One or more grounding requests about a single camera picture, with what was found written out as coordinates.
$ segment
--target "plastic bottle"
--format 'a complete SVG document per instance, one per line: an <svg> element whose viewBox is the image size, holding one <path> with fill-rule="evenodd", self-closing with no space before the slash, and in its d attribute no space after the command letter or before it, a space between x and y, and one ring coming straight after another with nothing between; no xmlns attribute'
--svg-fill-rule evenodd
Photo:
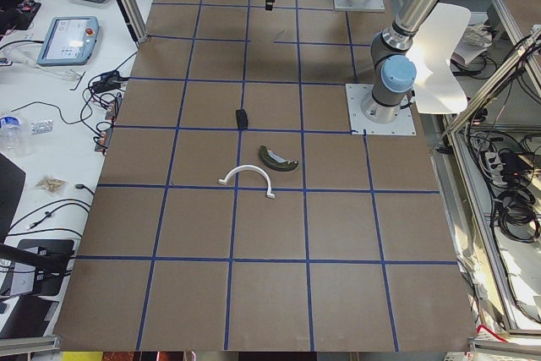
<svg viewBox="0 0 541 361"><path fill-rule="evenodd" d="M11 114L0 114L0 141L2 150L17 156L25 153L25 137L21 120Z"/></svg>

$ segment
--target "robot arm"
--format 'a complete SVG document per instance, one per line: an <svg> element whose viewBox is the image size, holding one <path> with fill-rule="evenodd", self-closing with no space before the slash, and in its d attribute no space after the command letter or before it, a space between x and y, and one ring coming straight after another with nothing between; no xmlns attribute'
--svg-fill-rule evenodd
<svg viewBox="0 0 541 361"><path fill-rule="evenodd" d="M383 29L372 42L370 52L376 81L372 94L363 102L367 118L377 123L392 121L400 103L415 81L415 67L405 56L413 37L439 0L407 0L392 26Z"/></svg>

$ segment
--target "metal mounting plate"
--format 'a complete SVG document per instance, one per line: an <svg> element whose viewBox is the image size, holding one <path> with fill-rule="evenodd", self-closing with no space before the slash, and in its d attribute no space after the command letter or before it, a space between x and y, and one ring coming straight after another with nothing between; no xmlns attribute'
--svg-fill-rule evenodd
<svg viewBox="0 0 541 361"><path fill-rule="evenodd" d="M334 0L335 10L342 12L385 12L383 0Z"/></svg>
<svg viewBox="0 0 541 361"><path fill-rule="evenodd" d="M402 109L394 121L387 124L374 123L361 111L361 102L366 94L372 91L372 84L347 84L347 110L349 111L349 123L352 134L377 134L377 135L416 135L412 113L408 108Z"/></svg>

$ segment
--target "red cable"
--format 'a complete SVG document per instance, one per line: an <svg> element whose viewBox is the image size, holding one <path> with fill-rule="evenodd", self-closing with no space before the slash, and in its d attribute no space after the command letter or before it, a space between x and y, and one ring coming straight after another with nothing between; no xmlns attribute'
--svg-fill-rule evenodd
<svg viewBox="0 0 541 361"><path fill-rule="evenodd" d="M499 340L501 342L508 342L504 337L499 336L498 334L491 331L486 325L478 325L477 326L477 333L478 334L481 331L481 329L485 330L487 333L489 333L491 336L493 336L494 338L496 338L497 340Z"/></svg>

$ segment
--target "white curved handle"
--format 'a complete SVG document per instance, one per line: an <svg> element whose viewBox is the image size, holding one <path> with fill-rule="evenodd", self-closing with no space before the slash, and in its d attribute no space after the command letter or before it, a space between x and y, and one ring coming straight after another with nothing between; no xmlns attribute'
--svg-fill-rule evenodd
<svg viewBox="0 0 541 361"><path fill-rule="evenodd" d="M267 172L255 165L241 165L240 167L233 168L231 171L229 171L225 178L218 179L218 183L220 185L227 185L227 182L229 182L229 179L231 179L233 175L242 171L254 171L261 175L263 178L265 178L265 180L267 181L267 198L275 198L275 195L272 193L271 179L269 178L269 175L267 175Z"/></svg>

